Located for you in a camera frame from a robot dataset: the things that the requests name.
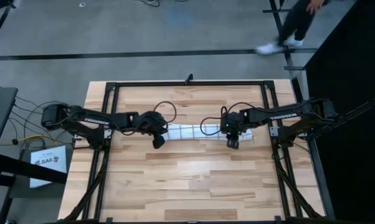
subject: wooden tabletop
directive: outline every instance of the wooden tabletop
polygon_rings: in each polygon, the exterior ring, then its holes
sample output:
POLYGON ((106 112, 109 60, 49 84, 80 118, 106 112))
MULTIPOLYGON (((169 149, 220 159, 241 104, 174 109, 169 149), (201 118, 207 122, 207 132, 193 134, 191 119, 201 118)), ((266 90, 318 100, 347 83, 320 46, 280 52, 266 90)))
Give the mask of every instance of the wooden tabletop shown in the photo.
MULTIPOLYGON (((279 105, 295 103, 290 81, 274 82, 279 105)), ((105 85, 106 82, 90 83, 86 108, 101 110, 105 85)), ((221 106, 230 107, 240 101, 263 107, 259 86, 121 87, 117 112, 143 113, 164 100, 176 106, 175 124, 199 124, 208 116, 219 117, 221 106)), ((233 111, 246 107, 239 105, 233 111)), ((161 105, 158 111, 166 120, 173 117, 169 105, 161 105)), ((283 122, 288 126, 295 121, 297 118, 283 122)), ((156 150, 149 136, 126 137, 116 132, 101 221, 106 217, 113 217, 115 222, 254 221, 274 220, 275 215, 283 217, 268 127, 252 129, 252 134, 253 140, 240 142, 238 151, 227 148, 225 141, 203 140, 170 141, 156 150)), ((302 140, 296 143, 307 147, 302 140)), ((297 146, 289 150, 299 191, 324 215, 309 153, 297 146)), ((90 149, 74 150, 59 218, 66 217, 85 193, 92 154, 90 149)), ((295 215, 291 193, 286 189, 290 210, 295 215)), ((95 201, 96 194, 92 197, 90 217, 95 201)))

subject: white sneaker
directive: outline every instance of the white sneaker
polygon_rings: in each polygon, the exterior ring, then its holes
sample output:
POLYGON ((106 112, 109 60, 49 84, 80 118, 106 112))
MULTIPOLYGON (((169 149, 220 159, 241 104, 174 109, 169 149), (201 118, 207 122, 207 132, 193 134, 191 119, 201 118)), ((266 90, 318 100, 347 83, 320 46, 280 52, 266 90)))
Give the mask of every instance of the white sneaker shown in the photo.
POLYGON ((304 40, 296 40, 294 35, 291 35, 283 44, 287 46, 301 47, 304 40))
POLYGON ((262 55, 270 55, 273 53, 283 51, 283 47, 276 44, 276 42, 269 43, 267 45, 257 47, 257 53, 262 55))

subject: gray floor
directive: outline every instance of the gray floor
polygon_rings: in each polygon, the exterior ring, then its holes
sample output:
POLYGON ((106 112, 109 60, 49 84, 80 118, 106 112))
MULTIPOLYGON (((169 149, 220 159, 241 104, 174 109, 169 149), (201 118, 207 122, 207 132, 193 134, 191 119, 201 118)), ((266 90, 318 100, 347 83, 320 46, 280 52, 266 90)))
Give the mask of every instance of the gray floor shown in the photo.
MULTIPOLYGON (((0 31, 0 55, 251 49, 277 34, 272 14, 262 13, 270 9, 268 0, 161 0, 159 8, 134 0, 86 0, 86 7, 79 7, 80 2, 16 0, 18 8, 0 31)), ((284 8, 294 3, 289 0, 284 8)), ((336 1, 325 7, 304 47, 319 47, 352 3, 336 1)), ((310 57, 293 54, 292 59, 304 66, 310 57)), ((174 80, 190 73, 195 79, 290 78, 284 65, 283 54, 5 61, 0 62, 0 85, 15 86, 20 97, 36 103, 81 105, 88 83, 95 80, 174 80)), ((39 117, 32 121, 38 123, 39 117)), ((13 128, 6 126, 2 141, 14 137, 13 128)), ((18 147, 0 147, 0 152, 17 157, 18 147)), ((5 193, 0 187, 0 206, 5 193)), ((18 198, 8 217, 19 224, 53 222, 60 203, 60 197, 18 198)))

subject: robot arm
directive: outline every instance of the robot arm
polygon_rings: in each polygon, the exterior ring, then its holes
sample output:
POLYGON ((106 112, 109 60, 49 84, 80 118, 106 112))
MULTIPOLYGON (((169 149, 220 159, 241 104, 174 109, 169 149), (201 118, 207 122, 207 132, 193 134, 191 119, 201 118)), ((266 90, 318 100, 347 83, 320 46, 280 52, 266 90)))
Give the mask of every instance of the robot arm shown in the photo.
POLYGON ((227 147, 233 149, 239 148, 239 135, 249 128, 257 128, 270 121, 302 117, 291 126, 279 127, 277 133, 273 134, 278 136, 279 144, 290 147, 297 135, 334 123, 337 118, 333 103, 328 100, 306 100, 272 109, 253 107, 238 113, 230 113, 229 110, 221 116, 221 133, 227 135, 227 147))
POLYGON ((155 111, 147 111, 142 115, 137 112, 106 114, 94 110, 87 110, 80 106, 53 104, 44 108, 41 125, 53 131, 64 129, 70 134, 77 134, 87 139, 90 148, 104 150, 107 140, 114 130, 123 134, 127 132, 153 135, 153 147, 160 148, 164 144, 161 136, 167 133, 164 128, 167 122, 163 116, 155 111), (103 127, 89 128, 80 121, 100 124, 103 127))

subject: black panel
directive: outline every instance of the black panel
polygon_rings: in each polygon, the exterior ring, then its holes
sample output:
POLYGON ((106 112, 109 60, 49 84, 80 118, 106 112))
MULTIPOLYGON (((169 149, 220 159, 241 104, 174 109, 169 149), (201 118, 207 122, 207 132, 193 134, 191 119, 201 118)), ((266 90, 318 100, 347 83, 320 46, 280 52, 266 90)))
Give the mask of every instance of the black panel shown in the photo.
MULTIPOLYGON (((339 114, 375 97, 375 1, 354 4, 306 72, 310 96, 331 99, 339 114)), ((375 222, 375 108, 316 142, 336 218, 375 222)))

